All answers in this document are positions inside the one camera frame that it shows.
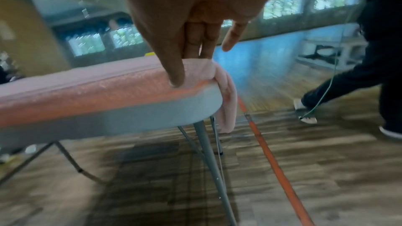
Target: dark clothing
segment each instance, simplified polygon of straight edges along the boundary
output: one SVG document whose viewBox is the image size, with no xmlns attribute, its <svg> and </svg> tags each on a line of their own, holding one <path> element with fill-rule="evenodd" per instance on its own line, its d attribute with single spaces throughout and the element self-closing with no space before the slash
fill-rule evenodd
<svg viewBox="0 0 402 226">
<path fill-rule="evenodd" d="M 382 84 L 380 113 L 385 129 L 402 133 L 402 20 L 400 0 L 367 0 L 358 19 L 368 41 L 366 56 L 352 70 L 334 77 L 322 100 L 346 95 L 360 88 Z M 324 95 L 330 80 L 304 95 L 301 102 L 312 109 Z"/>
<path fill-rule="evenodd" d="M 382 84 L 380 113 L 389 131 L 402 133 L 402 36 L 371 41 L 361 64 L 334 77 L 332 86 L 321 103 L 360 88 Z M 312 109 L 328 88 L 330 80 L 304 95 L 301 102 Z"/>
</svg>

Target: pinky finger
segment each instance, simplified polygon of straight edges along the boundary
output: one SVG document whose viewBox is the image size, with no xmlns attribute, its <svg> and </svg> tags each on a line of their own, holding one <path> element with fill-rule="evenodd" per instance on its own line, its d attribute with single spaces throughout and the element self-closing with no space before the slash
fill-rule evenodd
<svg viewBox="0 0 402 226">
<path fill-rule="evenodd" d="M 240 23 L 233 21 L 233 26 L 229 29 L 225 36 L 225 39 L 223 40 L 223 51 L 230 51 L 233 48 L 233 46 L 240 40 L 240 37 L 242 36 L 244 30 L 246 30 L 247 24 L 247 22 Z"/>
</svg>

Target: pink cloth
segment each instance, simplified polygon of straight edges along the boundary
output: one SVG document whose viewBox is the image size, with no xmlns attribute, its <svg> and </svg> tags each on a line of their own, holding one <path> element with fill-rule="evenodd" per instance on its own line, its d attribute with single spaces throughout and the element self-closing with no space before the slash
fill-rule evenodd
<svg viewBox="0 0 402 226">
<path fill-rule="evenodd" d="M 172 88 L 158 58 L 145 56 L 31 77 L 0 86 L 0 126 L 75 116 L 141 104 L 179 100 L 216 80 L 223 104 L 216 113 L 222 132 L 235 126 L 237 92 L 231 77 L 208 59 L 184 59 L 186 78 Z"/>
</svg>

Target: person's leg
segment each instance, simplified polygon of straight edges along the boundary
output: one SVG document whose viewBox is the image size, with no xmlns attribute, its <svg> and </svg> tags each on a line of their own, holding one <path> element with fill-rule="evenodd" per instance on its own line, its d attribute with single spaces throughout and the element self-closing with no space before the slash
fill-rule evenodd
<svg viewBox="0 0 402 226">
<path fill-rule="evenodd" d="M 384 134 L 386 134 L 384 130 L 393 132 L 395 134 L 400 134 L 400 137 L 396 137 L 400 139 L 402 139 L 402 97 L 400 93 L 401 83 L 402 70 L 401 74 L 382 85 L 379 100 L 380 114 L 385 121 L 385 125 L 381 131 Z"/>
<path fill-rule="evenodd" d="M 336 75 L 330 90 L 321 103 L 326 103 L 360 88 L 387 82 L 401 72 L 400 50 L 400 36 L 390 36 L 380 41 L 370 42 L 363 62 L 350 71 Z M 329 84 L 330 80 L 327 80 L 315 90 L 306 93 L 301 99 L 302 104 L 308 109 L 313 108 L 324 95 Z"/>
</svg>

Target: tan wall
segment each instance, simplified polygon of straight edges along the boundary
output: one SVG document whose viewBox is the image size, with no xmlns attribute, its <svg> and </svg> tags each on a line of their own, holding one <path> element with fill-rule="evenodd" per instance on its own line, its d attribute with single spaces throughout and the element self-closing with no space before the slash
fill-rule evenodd
<svg viewBox="0 0 402 226">
<path fill-rule="evenodd" d="M 19 65 L 25 76 L 44 75 L 71 68 L 51 30 L 35 7 L 24 0 L 0 0 L 0 22 L 5 21 L 15 39 L 0 47 Z"/>
</svg>

